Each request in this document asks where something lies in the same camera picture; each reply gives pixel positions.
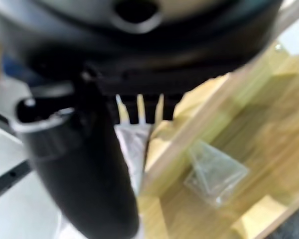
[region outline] wooden surface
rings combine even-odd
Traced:
[[[216,118],[221,119],[214,118],[209,128],[227,124],[232,111],[239,113],[214,139],[210,132],[201,135],[250,174],[228,204],[216,209],[184,186],[191,167],[186,154],[180,156],[176,167],[181,174],[174,177],[172,166],[168,177],[161,178],[167,186],[157,194],[168,238],[263,238],[299,207],[299,56],[269,50],[255,69],[247,90],[233,94],[218,109],[222,113]],[[257,84],[261,87],[255,92]]]
[[[286,4],[285,7],[282,8],[277,20],[273,39],[298,18],[299,0]],[[247,102],[248,98],[263,86],[266,82],[266,77],[263,77],[261,74],[258,74],[258,78],[260,78],[260,80],[257,80],[259,82],[258,84],[253,85],[247,82],[247,79],[250,79],[257,71],[262,72],[262,74],[268,73],[266,69],[263,70],[259,66],[260,56],[242,69],[233,73],[229,78],[226,78],[226,80],[221,81],[221,84],[216,84],[215,87],[210,90],[211,94],[208,94],[208,97],[204,98],[204,100],[198,104],[198,107],[192,107],[190,109],[190,115],[185,114],[183,116],[179,114],[173,124],[163,122],[162,126],[158,127],[156,132],[152,135],[149,144],[145,176],[145,188],[147,191],[149,190],[149,186],[162,182],[163,180],[160,180],[160,178],[164,176],[169,178],[167,175],[173,175],[176,178],[177,171],[173,173],[174,170],[172,168],[181,168],[176,161],[182,152],[202,133],[207,134],[207,132],[209,132],[209,140],[212,140],[213,137],[221,132],[231,121],[232,117],[241,110],[241,106],[238,105],[236,108],[231,109],[229,114],[219,115],[219,113],[222,112],[219,109],[223,107],[223,105],[226,105],[228,100],[231,100],[232,95],[235,95],[237,92],[244,94],[244,91],[240,91],[239,89],[246,90],[248,87],[252,87],[252,92],[248,91],[248,95],[240,95],[240,97],[246,98],[245,101],[241,100],[241,102]],[[270,67],[275,67],[275,64],[280,64],[280,62],[274,61],[273,64],[274,65]]]

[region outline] transparent plastic wrapper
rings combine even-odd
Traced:
[[[249,169],[220,150],[199,140],[189,150],[193,171],[185,185],[219,208],[226,204]]]
[[[115,126],[116,135],[120,141],[121,150],[129,167],[131,184],[135,195],[138,195],[144,174],[147,146],[151,132],[150,124],[135,124]]]

